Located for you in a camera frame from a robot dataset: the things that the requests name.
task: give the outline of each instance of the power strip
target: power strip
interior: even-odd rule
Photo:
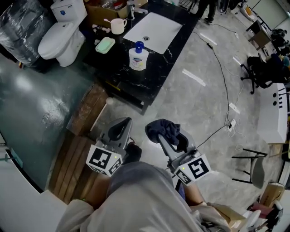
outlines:
[[[233,119],[233,120],[231,121],[231,125],[232,125],[231,128],[229,128],[229,127],[227,128],[229,132],[231,132],[231,131],[233,130],[233,128],[236,126],[236,123],[237,123],[237,122],[236,122],[235,119]]]

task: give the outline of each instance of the toilet seat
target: toilet seat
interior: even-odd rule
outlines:
[[[73,23],[55,23],[41,40],[38,53],[43,59],[52,59],[62,52],[70,40],[75,28]]]

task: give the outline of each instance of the sink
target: sink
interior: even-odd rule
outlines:
[[[149,13],[124,38],[142,41],[146,48],[164,54],[182,25],[159,14]]]

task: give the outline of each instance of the hand soap bottle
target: hand soap bottle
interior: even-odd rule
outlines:
[[[149,52],[143,49],[143,42],[137,41],[135,45],[135,48],[129,50],[129,66],[136,71],[141,71],[146,68]]]

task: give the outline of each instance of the toilet tank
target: toilet tank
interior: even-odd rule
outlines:
[[[81,23],[87,15],[83,0],[58,0],[50,9],[58,22]]]

